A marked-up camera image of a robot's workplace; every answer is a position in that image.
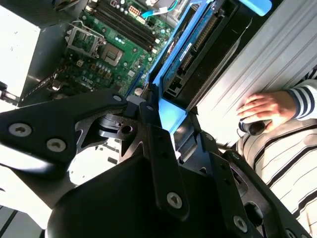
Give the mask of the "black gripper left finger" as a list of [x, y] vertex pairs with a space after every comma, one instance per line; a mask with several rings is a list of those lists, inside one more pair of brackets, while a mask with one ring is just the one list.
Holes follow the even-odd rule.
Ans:
[[76, 155], [109, 138], [121, 140], [118, 165], [135, 158], [150, 163], [157, 207], [186, 220], [189, 205], [169, 133], [161, 126], [157, 86], [148, 86], [139, 104], [105, 89], [0, 115], [0, 144], [18, 154], [1, 163], [43, 178], [62, 177]]

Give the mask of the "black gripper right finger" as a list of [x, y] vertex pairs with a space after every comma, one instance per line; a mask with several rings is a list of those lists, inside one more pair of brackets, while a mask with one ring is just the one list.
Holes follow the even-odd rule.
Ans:
[[197, 149], [191, 168], [211, 185], [198, 191], [191, 184], [197, 205], [203, 208], [215, 238], [308, 238], [309, 234], [291, 215], [269, 187], [235, 151], [223, 155], [213, 137], [201, 130], [196, 114], [191, 114]]

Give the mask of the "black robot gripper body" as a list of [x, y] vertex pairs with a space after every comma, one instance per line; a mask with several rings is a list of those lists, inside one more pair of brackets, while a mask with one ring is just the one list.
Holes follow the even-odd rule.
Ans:
[[226, 225], [208, 174], [191, 168], [199, 162], [211, 170], [204, 153], [179, 167], [189, 214], [184, 221], [161, 211], [155, 201], [150, 163], [135, 158], [71, 190], [49, 219], [50, 238], [234, 238]]

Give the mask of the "person hand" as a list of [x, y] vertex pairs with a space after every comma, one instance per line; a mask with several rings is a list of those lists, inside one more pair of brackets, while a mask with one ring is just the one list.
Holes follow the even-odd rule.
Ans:
[[286, 123], [297, 111], [295, 101], [288, 92], [277, 91], [250, 96], [237, 109], [237, 116], [244, 123], [267, 121], [264, 132], [268, 133]]

